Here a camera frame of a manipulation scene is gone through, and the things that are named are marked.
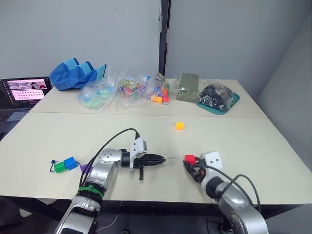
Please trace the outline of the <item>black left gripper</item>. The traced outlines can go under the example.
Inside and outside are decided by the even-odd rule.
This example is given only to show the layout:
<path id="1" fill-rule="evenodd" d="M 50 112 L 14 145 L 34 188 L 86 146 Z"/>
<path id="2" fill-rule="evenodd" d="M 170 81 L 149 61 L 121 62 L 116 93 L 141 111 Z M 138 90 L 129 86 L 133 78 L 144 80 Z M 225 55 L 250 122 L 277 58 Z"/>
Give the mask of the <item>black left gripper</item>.
<path id="1" fill-rule="evenodd" d="M 144 179 L 144 166 L 157 166 L 166 162 L 166 158 L 156 154 L 147 154 L 145 158 L 136 158 L 134 167 L 139 169 L 139 180 Z"/>

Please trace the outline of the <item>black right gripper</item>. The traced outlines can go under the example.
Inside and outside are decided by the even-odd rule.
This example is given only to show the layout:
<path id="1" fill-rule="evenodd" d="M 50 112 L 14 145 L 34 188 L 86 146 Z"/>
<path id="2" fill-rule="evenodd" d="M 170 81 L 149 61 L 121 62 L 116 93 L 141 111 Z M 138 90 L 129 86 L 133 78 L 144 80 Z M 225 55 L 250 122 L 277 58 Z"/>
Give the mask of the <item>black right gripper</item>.
<path id="1" fill-rule="evenodd" d="M 195 157 L 195 164 L 191 164 L 187 160 L 183 160 L 183 165 L 185 170 L 191 175 L 191 177 L 197 182 L 202 183 L 203 179 L 206 176 L 206 168 L 207 165 L 204 162 L 204 159 L 201 157 Z"/>

